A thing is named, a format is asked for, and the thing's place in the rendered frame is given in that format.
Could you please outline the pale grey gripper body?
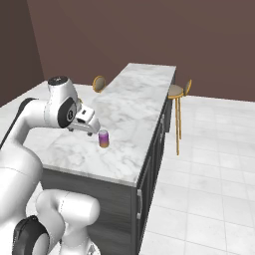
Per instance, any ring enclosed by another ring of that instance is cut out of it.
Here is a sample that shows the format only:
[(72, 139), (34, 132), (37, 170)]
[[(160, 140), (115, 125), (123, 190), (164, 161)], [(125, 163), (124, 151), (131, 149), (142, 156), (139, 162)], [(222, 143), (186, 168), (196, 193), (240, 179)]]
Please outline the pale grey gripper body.
[(89, 120), (86, 119), (84, 116), (76, 115), (68, 128), (73, 128), (84, 132), (98, 133), (101, 125), (95, 115), (92, 115)]

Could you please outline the purple and orange soda can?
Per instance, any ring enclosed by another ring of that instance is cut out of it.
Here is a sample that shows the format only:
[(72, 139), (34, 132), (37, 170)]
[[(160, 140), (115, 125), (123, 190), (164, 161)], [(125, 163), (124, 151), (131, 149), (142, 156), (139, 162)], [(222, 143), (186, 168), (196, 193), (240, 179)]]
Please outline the purple and orange soda can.
[(109, 146), (109, 133), (105, 129), (99, 131), (99, 143), (103, 148)]

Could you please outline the dark grey kitchen island cabinet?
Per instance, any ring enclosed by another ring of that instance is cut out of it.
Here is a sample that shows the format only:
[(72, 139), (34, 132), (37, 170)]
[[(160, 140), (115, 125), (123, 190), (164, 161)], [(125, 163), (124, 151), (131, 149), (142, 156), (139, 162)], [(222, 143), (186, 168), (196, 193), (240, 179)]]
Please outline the dark grey kitchen island cabinet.
[(89, 234), (102, 255), (138, 255), (137, 186), (144, 163), (151, 157), (149, 211), (169, 132), (167, 94), (174, 81), (174, 67), (127, 65), (88, 102), (101, 128), (109, 133), (110, 145), (102, 148), (97, 135), (74, 130), (63, 132), (45, 152), (45, 188), (85, 193), (99, 201), (100, 216)]

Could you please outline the dark grey cabinet door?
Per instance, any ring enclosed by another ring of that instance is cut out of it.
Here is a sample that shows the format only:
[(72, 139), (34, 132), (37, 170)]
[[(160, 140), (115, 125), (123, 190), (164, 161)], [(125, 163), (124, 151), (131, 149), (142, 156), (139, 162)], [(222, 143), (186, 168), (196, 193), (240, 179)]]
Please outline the dark grey cabinet door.
[(142, 240), (142, 233), (144, 230), (144, 225), (148, 213), (148, 201), (150, 197), (150, 176), (151, 176), (151, 157), (147, 159), (144, 163), (144, 167), (142, 170), (142, 174), (137, 186), (137, 189), (141, 189), (142, 191), (142, 214), (140, 220), (136, 219), (137, 227), (136, 227), (136, 253), (139, 253), (140, 244)]

